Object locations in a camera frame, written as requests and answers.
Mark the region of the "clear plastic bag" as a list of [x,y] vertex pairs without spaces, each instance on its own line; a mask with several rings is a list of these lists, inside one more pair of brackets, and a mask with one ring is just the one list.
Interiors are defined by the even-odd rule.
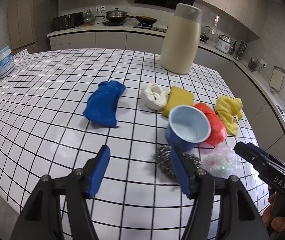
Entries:
[[217,146],[204,159],[202,168],[214,177],[228,179],[242,171],[241,158],[228,146]]

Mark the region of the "red plastic bag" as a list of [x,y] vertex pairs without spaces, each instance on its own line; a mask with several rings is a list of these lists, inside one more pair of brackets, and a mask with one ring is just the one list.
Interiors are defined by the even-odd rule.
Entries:
[[205,143],[211,146],[216,146],[222,143],[226,138],[227,132],[218,115],[209,106],[202,102],[196,103],[194,108],[203,112],[210,123],[211,133],[205,140]]

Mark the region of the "yellow cloth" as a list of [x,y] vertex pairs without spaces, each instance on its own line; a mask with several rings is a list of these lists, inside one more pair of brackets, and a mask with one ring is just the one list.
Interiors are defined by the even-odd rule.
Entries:
[[238,121],[242,119],[242,107],[243,103],[240,98],[231,98],[223,95],[216,100],[215,111],[229,135],[236,136],[238,133],[239,125],[235,118],[237,118]]

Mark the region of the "steel wool scrubber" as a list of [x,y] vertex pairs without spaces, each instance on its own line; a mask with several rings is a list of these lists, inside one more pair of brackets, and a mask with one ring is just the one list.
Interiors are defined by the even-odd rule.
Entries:
[[[154,155],[154,160],[157,163],[158,167],[164,173],[164,175],[172,181],[176,181],[177,178],[175,176],[174,168],[171,163],[171,148],[170,146],[158,145],[156,154]],[[201,167],[201,161],[194,154],[184,154],[184,158],[188,160],[188,162],[194,163],[197,168]]]

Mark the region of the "blue paper cup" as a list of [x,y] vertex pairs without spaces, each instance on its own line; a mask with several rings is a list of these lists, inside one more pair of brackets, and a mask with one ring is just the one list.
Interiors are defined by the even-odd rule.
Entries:
[[171,109],[165,131],[166,141],[171,147],[188,152],[206,141],[210,134],[210,122],[202,111],[187,105]]

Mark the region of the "yellow sponge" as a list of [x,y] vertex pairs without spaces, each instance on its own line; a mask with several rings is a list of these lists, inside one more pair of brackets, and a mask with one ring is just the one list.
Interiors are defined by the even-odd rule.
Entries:
[[167,105],[162,111],[162,115],[167,118],[169,116],[170,111],[174,107],[179,105],[192,106],[193,99],[194,99],[193,93],[188,92],[182,88],[173,86],[169,93]]

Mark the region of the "blue cloth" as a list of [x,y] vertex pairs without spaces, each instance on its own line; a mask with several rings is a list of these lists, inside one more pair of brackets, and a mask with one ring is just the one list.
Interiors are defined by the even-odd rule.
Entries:
[[103,81],[87,100],[83,115],[94,123],[117,128],[116,109],[126,86],[118,81]]

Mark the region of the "cutting board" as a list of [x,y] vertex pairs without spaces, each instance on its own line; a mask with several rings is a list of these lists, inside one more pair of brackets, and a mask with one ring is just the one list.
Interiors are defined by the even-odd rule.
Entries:
[[271,80],[269,82],[269,86],[279,92],[283,83],[283,79],[285,77],[285,70],[278,67],[274,66],[273,73],[271,75]]

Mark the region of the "utensil holder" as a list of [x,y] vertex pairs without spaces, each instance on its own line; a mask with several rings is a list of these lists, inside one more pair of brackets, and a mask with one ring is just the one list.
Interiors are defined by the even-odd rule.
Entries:
[[258,64],[260,63],[260,59],[259,58],[251,58],[248,62],[248,65],[247,67],[249,68],[250,71],[254,72],[257,67],[258,67]]

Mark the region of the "black kettle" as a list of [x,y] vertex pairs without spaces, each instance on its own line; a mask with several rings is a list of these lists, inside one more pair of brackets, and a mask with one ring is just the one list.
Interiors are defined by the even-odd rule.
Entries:
[[209,40],[208,34],[209,34],[210,31],[211,31],[211,27],[208,26],[208,25],[204,26],[204,27],[201,27],[201,30],[200,30],[200,41],[206,43]]

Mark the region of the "white plastic jar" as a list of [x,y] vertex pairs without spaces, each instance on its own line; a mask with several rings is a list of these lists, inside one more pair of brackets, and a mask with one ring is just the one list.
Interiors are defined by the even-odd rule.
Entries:
[[10,74],[15,68],[12,51],[9,46],[0,50],[0,79]]

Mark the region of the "beige thermos jug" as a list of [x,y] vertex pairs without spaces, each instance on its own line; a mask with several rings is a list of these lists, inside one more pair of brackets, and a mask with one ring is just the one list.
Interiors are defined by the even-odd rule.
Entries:
[[197,53],[203,12],[179,3],[167,28],[160,65],[176,74],[187,74]]

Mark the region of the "refrigerator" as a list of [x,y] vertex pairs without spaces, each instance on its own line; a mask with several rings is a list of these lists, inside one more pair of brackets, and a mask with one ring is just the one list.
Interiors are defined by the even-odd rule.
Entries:
[[57,0],[11,0],[8,5],[8,30],[12,53],[31,53],[51,49],[47,34],[53,31]]

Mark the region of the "frying pan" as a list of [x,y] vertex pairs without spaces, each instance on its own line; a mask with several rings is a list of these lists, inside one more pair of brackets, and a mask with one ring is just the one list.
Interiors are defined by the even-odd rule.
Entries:
[[152,26],[155,24],[158,20],[156,18],[151,18],[147,16],[131,16],[127,15],[127,18],[134,18],[136,19],[140,25],[147,25],[147,26]]

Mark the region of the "green ceramic vase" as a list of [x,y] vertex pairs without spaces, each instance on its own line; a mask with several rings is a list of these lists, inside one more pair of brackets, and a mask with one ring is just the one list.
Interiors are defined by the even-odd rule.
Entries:
[[94,21],[95,21],[95,16],[94,16],[93,13],[91,12],[91,10],[88,9],[88,10],[85,12],[84,19],[83,19],[83,23],[84,23],[84,24],[93,24]]

